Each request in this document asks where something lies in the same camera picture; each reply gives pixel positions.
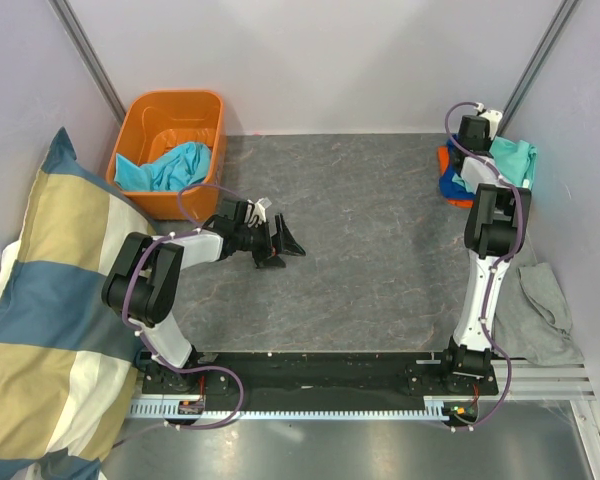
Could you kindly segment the mint green t shirt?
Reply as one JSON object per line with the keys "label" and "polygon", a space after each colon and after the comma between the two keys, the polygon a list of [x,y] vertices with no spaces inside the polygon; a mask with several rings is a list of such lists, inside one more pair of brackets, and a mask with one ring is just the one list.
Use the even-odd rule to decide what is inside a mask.
{"label": "mint green t shirt", "polygon": [[537,148],[523,140],[497,136],[490,148],[496,167],[516,187],[531,189],[535,180]]}

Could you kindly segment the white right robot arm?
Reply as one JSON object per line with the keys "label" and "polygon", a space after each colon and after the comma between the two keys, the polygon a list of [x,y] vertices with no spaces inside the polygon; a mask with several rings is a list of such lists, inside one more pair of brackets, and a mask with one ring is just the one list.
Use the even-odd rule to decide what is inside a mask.
{"label": "white right robot arm", "polygon": [[493,394],[497,388],[491,360],[502,353],[495,347],[493,321],[505,274],[524,243],[531,191],[515,186],[491,155],[502,113],[481,103],[469,105],[475,112],[464,115],[458,132],[449,136],[449,165],[474,193],[464,231],[469,282],[437,377],[449,393],[471,394],[483,388]]}

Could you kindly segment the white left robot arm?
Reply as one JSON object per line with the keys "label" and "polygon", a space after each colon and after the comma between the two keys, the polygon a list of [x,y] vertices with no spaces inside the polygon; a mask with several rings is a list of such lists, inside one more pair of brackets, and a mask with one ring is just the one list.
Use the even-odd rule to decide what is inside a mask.
{"label": "white left robot arm", "polygon": [[268,220],[267,198],[224,199],[200,227],[163,237],[128,234],[104,281],[101,298],[122,320],[121,355],[132,362],[145,349],[154,358],[151,379],[169,393],[189,393],[199,384],[201,354],[182,334],[173,305],[182,270],[249,252],[259,269],[284,268],[284,255],[305,256],[282,214]]}

